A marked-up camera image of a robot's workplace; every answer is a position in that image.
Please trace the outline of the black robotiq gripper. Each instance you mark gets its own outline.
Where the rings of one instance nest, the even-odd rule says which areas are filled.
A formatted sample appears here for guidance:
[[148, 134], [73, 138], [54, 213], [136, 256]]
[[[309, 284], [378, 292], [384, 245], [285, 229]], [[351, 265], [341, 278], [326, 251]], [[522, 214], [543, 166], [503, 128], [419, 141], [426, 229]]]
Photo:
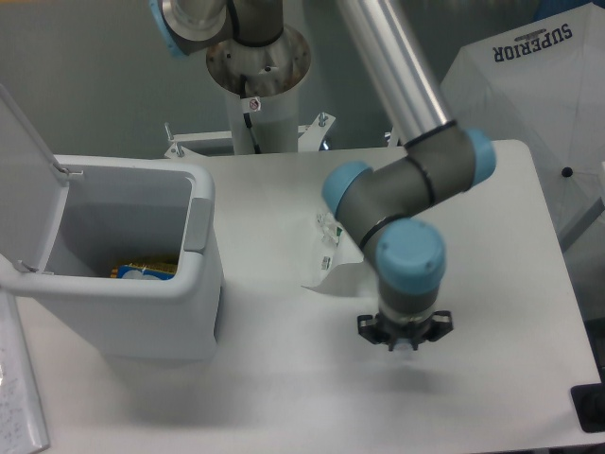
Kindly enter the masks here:
[[362, 314], [356, 318], [356, 324], [359, 336], [373, 345], [386, 345], [390, 352], [399, 341], [410, 344], [417, 351], [422, 343], [439, 341], [454, 329], [449, 310], [435, 311], [421, 323], [406, 324], [395, 323], [382, 313]]

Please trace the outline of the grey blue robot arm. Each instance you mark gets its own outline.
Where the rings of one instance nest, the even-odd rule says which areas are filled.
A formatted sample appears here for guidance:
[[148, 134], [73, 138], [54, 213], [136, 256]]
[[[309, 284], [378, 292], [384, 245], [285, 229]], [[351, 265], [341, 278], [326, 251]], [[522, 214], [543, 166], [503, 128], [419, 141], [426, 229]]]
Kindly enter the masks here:
[[[373, 344], [417, 347], [451, 332], [435, 309], [445, 247], [424, 210], [487, 180], [496, 157], [490, 139], [463, 130], [449, 114], [406, 15], [394, 1], [341, 1], [338, 9], [406, 155], [372, 169], [349, 162], [333, 170], [322, 197], [374, 269], [379, 305], [357, 330]], [[230, 128], [237, 154], [298, 147], [295, 109], [268, 115], [270, 101], [306, 76], [310, 50], [284, 20], [280, 1], [153, 1], [152, 17], [175, 56], [204, 51], [208, 71], [233, 100]]]

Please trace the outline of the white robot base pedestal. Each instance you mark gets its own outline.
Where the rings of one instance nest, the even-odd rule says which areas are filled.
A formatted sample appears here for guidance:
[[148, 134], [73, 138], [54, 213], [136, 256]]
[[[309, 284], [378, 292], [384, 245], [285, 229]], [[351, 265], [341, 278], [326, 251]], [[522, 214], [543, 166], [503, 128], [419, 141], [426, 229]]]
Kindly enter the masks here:
[[243, 113], [262, 120], [295, 117], [299, 126], [299, 90], [311, 65], [304, 36], [292, 26], [272, 44], [248, 47], [234, 40], [212, 46], [206, 53], [210, 76], [225, 96], [230, 129]]

